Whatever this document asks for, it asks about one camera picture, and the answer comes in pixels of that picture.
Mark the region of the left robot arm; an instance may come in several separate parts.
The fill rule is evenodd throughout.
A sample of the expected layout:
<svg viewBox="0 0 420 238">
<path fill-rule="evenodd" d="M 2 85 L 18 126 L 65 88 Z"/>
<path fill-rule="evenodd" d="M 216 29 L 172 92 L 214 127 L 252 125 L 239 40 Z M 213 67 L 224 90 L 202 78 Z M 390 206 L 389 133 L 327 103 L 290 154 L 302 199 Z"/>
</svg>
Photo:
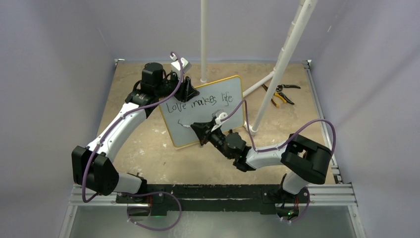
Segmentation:
<svg viewBox="0 0 420 238">
<path fill-rule="evenodd" d="M 159 104 L 171 98 L 186 103 L 199 95 L 191 78 L 185 76 L 190 68 L 191 64 L 184 58 L 172 62 L 170 72 L 157 62 L 145 64 L 141 79 L 134 84 L 112 122 L 87 146 L 73 149 L 73 179 L 82 186 L 85 203 L 90 201 L 86 197 L 87 189 L 94 191 L 95 196 L 119 192 L 127 193 L 136 203 L 146 200 L 147 180 L 139 175 L 119 173 L 113 160 L 132 132 Z"/>
</svg>

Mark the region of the yellow-framed whiteboard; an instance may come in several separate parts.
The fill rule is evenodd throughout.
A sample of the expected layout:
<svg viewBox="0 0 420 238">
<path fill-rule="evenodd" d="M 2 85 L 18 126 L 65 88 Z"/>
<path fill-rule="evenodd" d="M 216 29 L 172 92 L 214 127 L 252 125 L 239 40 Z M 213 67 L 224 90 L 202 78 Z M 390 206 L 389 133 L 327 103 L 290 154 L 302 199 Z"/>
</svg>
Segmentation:
<svg viewBox="0 0 420 238">
<path fill-rule="evenodd" d="M 208 122 L 218 110 L 230 114 L 243 100 L 242 78 L 238 75 L 198 86 L 197 91 L 200 94 L 186 103 L 172 97 L 159 105 L 172 144 L 177 148 L 199 141 L 185 125 Z"/>
</svg>

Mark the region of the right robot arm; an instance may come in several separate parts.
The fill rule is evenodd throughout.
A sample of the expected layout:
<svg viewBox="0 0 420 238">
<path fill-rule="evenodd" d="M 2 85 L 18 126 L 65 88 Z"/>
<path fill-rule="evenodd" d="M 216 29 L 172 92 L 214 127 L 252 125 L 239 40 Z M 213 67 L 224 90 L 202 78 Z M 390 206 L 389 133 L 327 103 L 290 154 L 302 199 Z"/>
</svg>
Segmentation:
<svg viewBox="0 0 420 238">
<path fill-rule="evenodd" d="M 290 169 L 278 188 L 279 198 L 291 201 L 308 184 L 324 184 L 328 165 L 335 152 L 336 142 L 330 148 L 300 135 L 305 128 L 315 123 L 312 120 L 298 131 L 290 134 L 283 143 L 272 147 L 248 146 L 237 132 L 224 134 L 214 120 L 195 122 L 190 128 L 200 145 L 211 143 L 225 158 L 233 160 L 233 166 L 242 172 L 284 165 Z"/>
</svg>

